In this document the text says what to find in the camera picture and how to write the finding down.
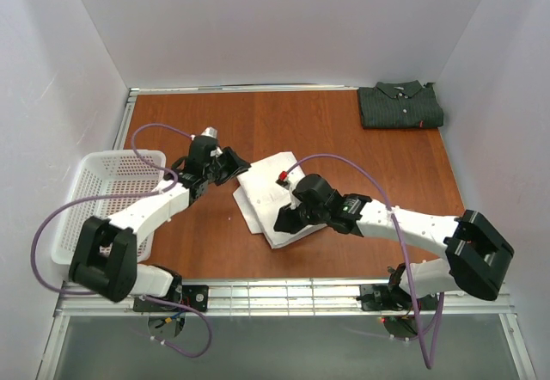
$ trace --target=shirt collar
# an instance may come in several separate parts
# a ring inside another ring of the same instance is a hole
[[[376,87],[390,98],[396,98],[401,92],[409,97],[415,96],[421,89],[422,85],[419,81],[405,83],[382,83],[376,84]]]

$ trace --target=folded dark shirt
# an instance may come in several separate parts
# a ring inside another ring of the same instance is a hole
[[[443,110],[433,83],[419,81],[377,83],[359,88],[359,112],[363,128],[437,128],[443,126]]]

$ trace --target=metal frame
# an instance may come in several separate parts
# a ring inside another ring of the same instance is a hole
[[[136,99],[139,95],[196,94],[210,92],[265,92],[296,90],[354,90],[343,85],[254,85],[179,89],[137,89],[129,91],[124,116],[113,144],[114,150],[124,147]],[[382,279],[250,279],[193,280],[188,284],[208,285],[208,316],[365,316],[380,312],[364,312],[356,296],[361,284],[383,284]],[[446,293],[444,314],[498,314],[510,347],[519,378],[531,380],[535,372],[523,342],[514,314],[510,293],[503,285],[495,302],[485,302],[462,291]],[[100,296],[62,297],[55,310],[52,331],[37,378],[51,379],[55,374],[67,328],[72,316],[146,316],[132,311],[133,301],[127,298],[111,303]]]

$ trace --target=white plastic basket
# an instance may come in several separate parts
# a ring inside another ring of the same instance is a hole
[[[140,150],[148,161],[164,167],[166,157],[159,150]],[[115,193],[147,193],[158,184],[163,172],[138,159],[132,150],[109,150],[88,154],[80,162],[70,200]],[[136,198],[90,201],[69,208],[61,218],[52,248],[52,260],[70,264],[83,222],[95,215],[106,218],[133,204]],[[137,248],[137,262],[147,260],[153,235]]]

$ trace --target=folded clothing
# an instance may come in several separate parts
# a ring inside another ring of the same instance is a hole
[[[438,128],[443,110],[437,103],[433,83],[419,81],[377,83],[359,88],[359,112],[363,128]]]
[[[275,182],[278,175],[296,163],[292,152],[279,152],[261,161],[254,162],[252,167],[237,176],[241,185],[233,198],[247,222],[250,232],[263,233],[271,248],[282,248],[303,238],[312,232],[320,230],[325,225],[309,225],[297,234],[287,234],[273,230],[280,207],[290,203],[290,193]],[[299,181],[304,177],[300,167],[289,174],[291,181]]]

